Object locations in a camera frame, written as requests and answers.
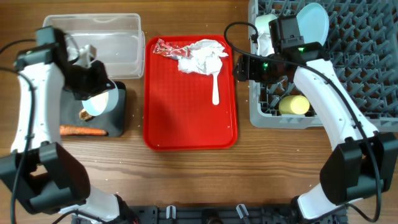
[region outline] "clear plastic container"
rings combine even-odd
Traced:
[[[138,14],[51,15],[44,19],[43,26],[67,32],[80,48],[94,46],[97,59],[105,64],[112,79],[140,78],[144,74],[145,36]]]

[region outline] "wooden tabletop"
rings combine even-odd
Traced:
[[[52,14],[135,12],[141,17],[146,40],[159,35],[222,34],[229,23],[248,20],[248,1],[21,2],[0,5],[0,46],[33,38],[44,18]],[[249,51],[247,27],[235,27],[229,36],[239,48]],[[0,66],[12,67],[17,51],[31,45],[20,44],[8,49],[0,55]],[[94,186],[120,195],[127,204],[164,207],[289,203],[292,197],[319,183],[319,171],[331,154],[325,130],[255,128],[249,120],[247,82],[236,83],[239,138],[233,147],[165,153],[150,150],[142,140],[144,79],[123,82],[128,97],[123,136],[64,138],[63,146],[86,167]],[[0,156],[6,156],[18,120],[19,84],[15,75],[0,72],[0,102]],[[394,178],[390,191],[382,195],[379,223],[397,222],[397,169]],[[9,223],[10,195],[1,183],[0,223]],[[358,205],[373,215],[374,197]],[[17,206],[19,223],[52,223],[57,217],[29,215]],[[349,220],[366,223],[352,210]]]

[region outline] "dish rack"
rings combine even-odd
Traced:
[[[390,0],[250,0],[249,22],[257,16],[288,16],[311,2],[329,15],[325,49],[336,75],[357,107],[380,131],[398,131],[398,1]],[[249,28],[249,36],[254,30]],[[256,44],[251,45],[256,53]],[[249,82],[250,121],[259,128],[304,129],[322,126],[311,107],[303,115],[280,114],[283,96],[301,95],[284,77],[276,84]]]

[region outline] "red tray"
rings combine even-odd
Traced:
[[[220,103],[211,102],[213,76],[183,73],[178,61],[153,53],[161,38],[181,47],[217,40],[228,57],[218,75]],[[158,151],[222,149],[238,138],[232,51],[222,35],[156,37],[148,41],[145,61],[144,140]]]

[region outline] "carrot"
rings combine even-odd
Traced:
[[[105,136],[108,133],[98,128],[61,125],[60,134],[61,136]]]

